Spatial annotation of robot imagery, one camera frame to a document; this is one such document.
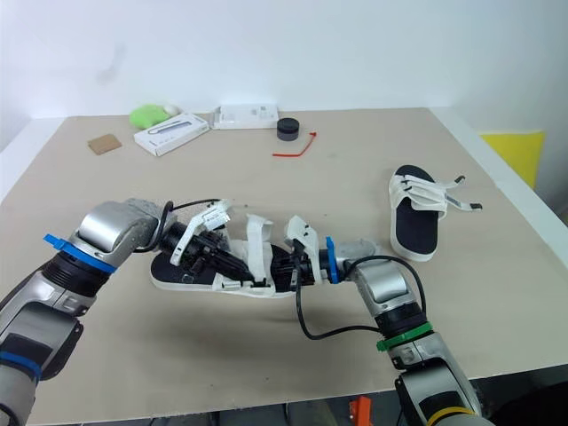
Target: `product box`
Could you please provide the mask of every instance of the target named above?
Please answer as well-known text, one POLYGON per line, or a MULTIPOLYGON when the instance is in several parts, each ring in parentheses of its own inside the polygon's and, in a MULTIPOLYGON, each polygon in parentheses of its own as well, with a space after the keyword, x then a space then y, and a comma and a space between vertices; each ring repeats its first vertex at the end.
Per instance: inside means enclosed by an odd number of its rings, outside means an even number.
POLYGON ((188 113, 171 117, 134 135, 134 141, 150 154, 159 157, 197 138, 209 130, 209 124, 202 118, 188 113))
POLYGON ((213 129, 273 129, 278 109, 272 104, 222 105, 213 116, 213 129))

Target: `slipper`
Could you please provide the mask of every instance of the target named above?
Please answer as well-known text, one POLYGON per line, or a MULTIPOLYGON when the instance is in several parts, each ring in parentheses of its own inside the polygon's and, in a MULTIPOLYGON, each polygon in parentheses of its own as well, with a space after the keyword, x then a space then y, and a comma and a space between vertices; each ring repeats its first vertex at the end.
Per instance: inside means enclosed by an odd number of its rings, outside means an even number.
POLYGON ((402 257, 417 262, 432 259, 438 246, 438 221, 446 216, 448 202, 464 211, 481 210, 479 203, 456 200, 446 190, 463 183, 464 176, 442 184, 419 167, 401 166, 392 175, 390 195, 390 244, 402 257))

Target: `red cable tie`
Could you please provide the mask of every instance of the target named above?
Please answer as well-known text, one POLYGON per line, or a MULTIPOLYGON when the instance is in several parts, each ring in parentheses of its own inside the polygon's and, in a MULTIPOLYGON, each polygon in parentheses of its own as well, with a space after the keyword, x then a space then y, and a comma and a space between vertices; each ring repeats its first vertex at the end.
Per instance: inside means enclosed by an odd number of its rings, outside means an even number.
POLYGON ((272 157, 299 157, 299 156, 301 156, 303 153, 305 153, 308 150, 308 148, 312 144, 313 140, 316 138, 316 136, 318 136, 318 133, 315 132, 315 131, 311 131, 310 136, 312 136, 310 138, 310 142, 308 142, 308 145, 306 145, 305 148, 300 153, 298 153, 298 154, 272 153, 272 157))

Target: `black cable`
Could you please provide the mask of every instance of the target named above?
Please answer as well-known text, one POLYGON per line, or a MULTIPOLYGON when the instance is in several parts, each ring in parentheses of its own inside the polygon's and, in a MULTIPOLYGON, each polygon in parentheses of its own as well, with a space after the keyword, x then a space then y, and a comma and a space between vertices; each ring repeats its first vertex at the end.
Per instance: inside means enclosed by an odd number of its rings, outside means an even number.
POLYGON ((208 199, 206 199, 206 200, 191 201, 191 202, 187 202, 187 203, 185 203, 185 204, 180 204, 180 205, 174 207, 174 208, 172 209, 172 211, 173 211, 173 210, 184 209, 184 208, 186 208, 186 207, 194 206, 194 205, 196 205, 196 204, 205 204, 206 202, 216 202, 216 201, 221 201, 221 200, 218 199, 218 198, 208 198, 208 199))
POLYGON ((398 418, 397 418, 396 426, 398 426, 400 424, 400 419, 402 419, 402 407, 400 408, 400 411, 398 412, 398 418))
POLYGON ((149 251, 154 250, 158 246, 158 244, 162 240, 163 227, 166 225, 168 213, 170 213, 171 211, 184 209, 185 207, 195 206, 197 204, 205 204, 206 202, 215 202, 215 201, 220 201, 220 200, 218 198, 208 198, 206 200, 190 201, 185 204, 180 204, 176 207, 174 207, 173 201, 166 202, 166 204, 163 206, 162 216, 160 217, 160 223, 158 224, 158 230, 156 232, 155 238, 146 247, 137 248, 136 250, 134 250, 134 253, 147 253, 149 251))
POLYGON ((424 315, 426 314, 426 295, 424 295, 424 287, 422 286, 422 281, 420 281, 420 277, 416 270, 406 261, 401 259, 400 257, 395 256, 386 256, 386 255, 378 255, 378 256, 365 256, 361 259, 357 259, 349 265, 349 268, 345 271, 344 278, 347 279, 349 275, 355 270, 355 266, 358 264, 362 264, 363 262, 368 262, 369 260, 391 260, 392 262, 396 262, 398 264, 402 264, 407 268, 410 273, 412 273, 414 280, 416 281, 416 287, 418 287, 418 292, 420 293, 420 302, 422 305, 422 312, 424 315))
POLYGON ((376 333, 381 333, 377 327, 370 327, 370 326, 348 326, 348 327, 341 327, 336 328, 335 330, 328 331, 321 335, 313 335, 308 330, 308 327, 305 325, 304 320, 304 313, 302 312, 302 273, 300 269, 299 261, 295 260, 296 270, 297 270, 297 283, 296 283, 296 311, 298 314, 298 321, 300 322, 300 327, 304 332, 305 336, 310 340, 321 340, 325 339, 326 337, 330 337, 332 335, 338 335, 340 333, 344 333, 346 331, 355 331, 355 330, 365 330, 365 331, 374 331, 376 333))
MULTIPOLYGON (((408 262, 406 262, 405 260, 402 260, 398 257, 394 257, 394 256, 366 256, 366 257, 362 257, 361 259, 357 259, 357 260, 353 261, 349 265, 349 267, 345 271, 344 278, 346 279, 347 277, 349 277, 349 275, 355 270, 355 267, 358 264, 362 264, 363 262, 368 262, 370 260, 392 260, 393 262, 397 262, 397 263, 405 266, 408 269, 408 271, 410 271, 413 274, 414 279, 416 280, 416 286, 418 287, 418 291, 420 293, 420 299, 421 299, 421 303, 422 303, 422 311, 424 312, 424 314, 426 313, 426 297, 424 296, 424 288, 422 287, 422 282, 420 281, 420 277, 418 276, 418 273, 416 272, 416 270, 408 262)), ((305 336, 308 339, 310 339, 310 340, 321 340, 321 339, 325 339, 326 337, 330 337, 332 335, 338 335, 338 334, 344 333, 346 331, 355 331, 355 330, 374 331, 376 333, 381 333, 381 330, 379 330, 379 328, 370 327, 370 326, 341 327, 341 328, 336 328, 335 330, 328 331, 328 332, 323 333, 321 335, 313 335, 312 333, 310 333, 310 331, 308 330, 308 327, 305 325, 304 313, 302 312, 302 274, 301 274, 300 264, 299 264, 299 261, 297 259, 295 259, 295 264, 296 264, 296 271, 297 271, 296 311, 297 311, 297 314, 298 314, 298 321, 300 322, 300 327, 302 328, 302 331, 304 332, 305 336)))
POLYGON ((163 206, 162 216, 160 217, 160 223, 158 224, 158 231, 156 232, 155 238, 151 240, 147 246, 143 248, 137 248, 136 250, 134 250, 134 253, 147 253, 148 251, 152 251, 156 248, 156 246, 162 240, 163 227, 166 225, 166 219, 168 218, 168 213, 173 211, 173 209, 174 209, 174 202, 172 200, 166 202, 166 204, 163 206))

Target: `black round object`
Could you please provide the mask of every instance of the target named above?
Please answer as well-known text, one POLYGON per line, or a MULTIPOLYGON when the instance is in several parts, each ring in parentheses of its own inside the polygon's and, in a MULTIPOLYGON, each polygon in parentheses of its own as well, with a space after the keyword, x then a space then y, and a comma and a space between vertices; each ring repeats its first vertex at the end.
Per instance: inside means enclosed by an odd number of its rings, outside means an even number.
POLYGON ((181 240, 181 237, 184 235, 186 228, 187 226, 185 226, 181 222, 176 222, 175 224, 173 224, 168 230, 168 233, 166 233, 166 235, 160 241, 160 251, 168 256, 171 256, 171 254, 176 249, 179 240, 181 240))
POLYGON ((398 308, 387 311, 375 317, 376 325, 385 339, 401 335, 408 330, 428 322, 426 315, 417 302, 403 304, 398 308))
POLYGON ((110 273, 103 272, 64 251, 60 251, 45 266, 43 276, 78 295, 93 297, 107 282, 110 273))
POLYGON ((300 132, 300 123, 295 118, 280 118, 276 124, 276 134, 280 140, 296 140, 300 132))

